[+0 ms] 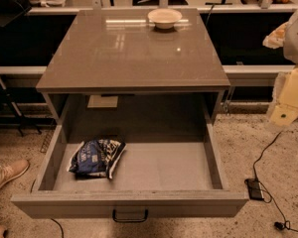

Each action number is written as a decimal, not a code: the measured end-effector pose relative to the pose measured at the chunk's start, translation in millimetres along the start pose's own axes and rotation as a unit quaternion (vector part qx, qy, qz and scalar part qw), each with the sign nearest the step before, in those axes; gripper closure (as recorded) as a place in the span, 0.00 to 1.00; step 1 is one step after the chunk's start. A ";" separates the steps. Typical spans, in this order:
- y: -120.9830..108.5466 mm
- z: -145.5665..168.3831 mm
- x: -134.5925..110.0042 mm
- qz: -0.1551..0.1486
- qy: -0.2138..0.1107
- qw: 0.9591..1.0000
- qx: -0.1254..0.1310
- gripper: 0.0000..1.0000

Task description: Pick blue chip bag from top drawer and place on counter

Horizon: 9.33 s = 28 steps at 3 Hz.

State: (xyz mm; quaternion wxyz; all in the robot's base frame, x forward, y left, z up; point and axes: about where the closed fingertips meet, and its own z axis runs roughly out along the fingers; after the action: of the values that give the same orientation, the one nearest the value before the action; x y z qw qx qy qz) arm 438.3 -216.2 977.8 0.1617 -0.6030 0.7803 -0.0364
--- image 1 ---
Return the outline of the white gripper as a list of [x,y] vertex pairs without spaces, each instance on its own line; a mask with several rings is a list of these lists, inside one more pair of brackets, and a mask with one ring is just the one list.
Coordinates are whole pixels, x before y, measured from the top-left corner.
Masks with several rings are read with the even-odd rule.
[[267,110],[270,131],[280,132],[298,118],[298,64],[290,72],[280,72]]

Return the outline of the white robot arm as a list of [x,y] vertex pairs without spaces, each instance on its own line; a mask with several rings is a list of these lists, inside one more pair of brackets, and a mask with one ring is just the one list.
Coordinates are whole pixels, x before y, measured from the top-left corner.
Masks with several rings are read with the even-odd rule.
[[282,48],[284,57],[295,64],[290,72],[280,72],[276,77],[267,111],[270,124],[285,128],[298,118],[298,9],[262,43],[267,48]]

